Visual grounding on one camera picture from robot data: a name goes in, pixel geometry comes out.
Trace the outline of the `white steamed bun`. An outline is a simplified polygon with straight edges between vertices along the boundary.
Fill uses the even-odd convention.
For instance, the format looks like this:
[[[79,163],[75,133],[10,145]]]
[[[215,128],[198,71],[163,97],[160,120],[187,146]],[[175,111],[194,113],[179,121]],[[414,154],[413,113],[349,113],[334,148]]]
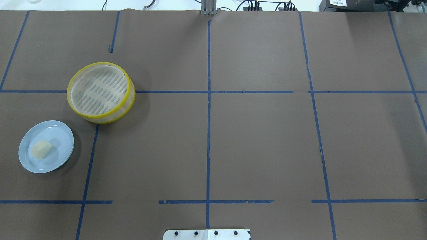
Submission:
[[[53,145],[47,140],[40,140],[36,142],[30,153],[31,155],[38,160],[43,159],[53,148]]]

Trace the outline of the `yellow bamboo steamer basket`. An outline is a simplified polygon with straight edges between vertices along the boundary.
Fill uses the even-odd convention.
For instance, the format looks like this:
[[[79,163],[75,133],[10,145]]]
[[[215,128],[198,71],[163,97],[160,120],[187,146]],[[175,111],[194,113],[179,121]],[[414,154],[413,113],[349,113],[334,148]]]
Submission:
[[[132,108],[136,89],[127,72],[111,62],[96,62],[70,80],[66,97],[70,108],[95,124],[109,124]]]

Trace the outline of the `light blue plate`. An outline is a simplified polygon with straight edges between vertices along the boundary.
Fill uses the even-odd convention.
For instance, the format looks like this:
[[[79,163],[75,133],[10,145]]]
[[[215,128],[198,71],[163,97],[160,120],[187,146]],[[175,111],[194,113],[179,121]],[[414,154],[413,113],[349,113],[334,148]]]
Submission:
[[[35,159],[30,151],[33,145],[47,140],[52,145],[51,151],[41,160]],[[74,149],[74,136],[71,129],[63,122],[48,120],[41,122],[26,132],[18,148],[21,165],[32,173],[48,173],[62,166]]]

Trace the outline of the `aluminium frame post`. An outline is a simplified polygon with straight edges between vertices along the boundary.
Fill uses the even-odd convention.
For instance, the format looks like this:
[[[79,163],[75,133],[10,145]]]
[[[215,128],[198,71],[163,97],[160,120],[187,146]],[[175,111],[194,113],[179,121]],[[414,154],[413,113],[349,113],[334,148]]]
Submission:
[[[217,15],[217,1],[216,0],[200,0],[201,3],[201,15],[202,16],[214,16]]]

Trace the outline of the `white metal base plate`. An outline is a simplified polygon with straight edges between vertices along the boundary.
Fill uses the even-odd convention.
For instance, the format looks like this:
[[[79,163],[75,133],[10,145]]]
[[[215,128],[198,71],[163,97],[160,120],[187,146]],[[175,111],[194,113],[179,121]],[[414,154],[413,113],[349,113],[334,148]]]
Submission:
[[[163,240],[250,240],[247,229],[185,229],[167,230]]]

